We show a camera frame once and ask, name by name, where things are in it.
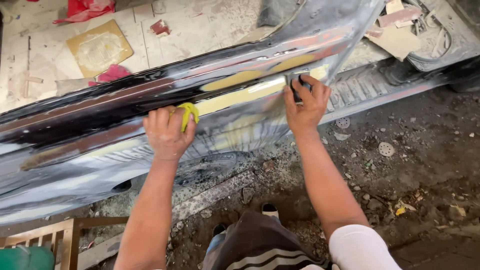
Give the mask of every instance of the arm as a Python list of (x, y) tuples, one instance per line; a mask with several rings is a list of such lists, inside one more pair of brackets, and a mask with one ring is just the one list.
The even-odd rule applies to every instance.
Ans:
[(168, 106), (150, 111), (144, 118), (154, 158), (123, 233), (115, 270), (166, 269), (173, 179), (180, 157), (193, 141), (196, 127), (190, 115), (185, 132), (180, 131), (184, 112), (184, 108)]
[(320, 142), (317, 125), (325, 112), (331, 89), (310, 76), (302, 80), (312, 86), (312, 93), (293, 80), (292, 86), (303, 105), (296, 105), (290, 87), (284, 89), (287, 122), (299, 148), (305, 186), (313, 208), (320, 218), (327, 239), (345, 225), (370, 226), (360, 206)]

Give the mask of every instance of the white sleeve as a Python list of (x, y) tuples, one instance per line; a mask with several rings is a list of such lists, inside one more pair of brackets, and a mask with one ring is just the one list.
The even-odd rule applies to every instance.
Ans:
[(367, 226), (336, 229), (328, 243), (332, 262), (340, 270), (400, 270), (378, 233)]

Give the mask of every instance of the person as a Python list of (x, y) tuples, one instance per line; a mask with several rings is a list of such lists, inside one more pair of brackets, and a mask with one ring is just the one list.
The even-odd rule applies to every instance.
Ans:
[[(328, 241), (332, 262), (307, 255), (296, 235), (280, 224), (275, 206), (265, 204), (262, 214), (245, 212), (226, 231), (222, 226), (215, 228), (203, 269), (400, 269), (385, 242), (370, 228), (320, 141), (316, 127), (325, 112), (330, 88), (307, 75), (301, 79), (311, 85), (312, 92), (293, 80), (292, 86), (303, 103), (297, 104), (291, 88), (285, 86), (287, 122), (297, 142), (307, 193)], [(144, 119), (155, 154), (123, 233), (115, 270), (166, 269), (173, 179), (196, 127), (191, 116), (185, 132), (180, 132), (183, 113), (183, 108), (168, 106), (149, 112)]]

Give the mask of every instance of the hand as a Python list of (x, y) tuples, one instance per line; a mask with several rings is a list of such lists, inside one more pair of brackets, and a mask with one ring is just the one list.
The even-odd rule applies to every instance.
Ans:
[(145, 133), (155, 153), (155, 159), (178, 162), (192, 143), (197, 124), (190, 114), (185, 132), (181, 132), (184, 112), (184, 108), (166, 106), (149, 111), (148, 117), (144, 118)]
[(298, 92), (303, 105), (297, 105), (293, 99), (293, 91), (289, 86), (283, 89), (288, 126), (298, 140), (305, 136), (318, 137), (317, 125), (327, 107), (332, 90), (317, 79), (301, 75), (301, 79), (312, 86), (312, 93), (302, 86), (297, 79), (292, 80), (293, 88)]

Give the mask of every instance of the pink rag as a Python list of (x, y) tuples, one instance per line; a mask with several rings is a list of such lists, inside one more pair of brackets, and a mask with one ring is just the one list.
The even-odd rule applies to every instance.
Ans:
[(68, 18), (55, 20), (53, 23), (84, 22), (106, 13), (113, 13), (114, 11), (114, 0), (68, 0)]
[(88, 86), (96, 86), (100, 83), (106, 83), (106, 82), (109, 82), (109, 81), (113, 81), (113, 80), (116, 80), (118, 78), (122, 78), (122, 77), (125, 77), (127, 75), (130, 75), (131, 73), (126, 70), (124, 67), (120, 66), (120, 65), (117, 65), (117, 64), (111, 64), (107, 71), (103, 72), (102, 74), (100, 74), (98, 76), (98, 78), (96, 79), (97, 82), (88, 82)]

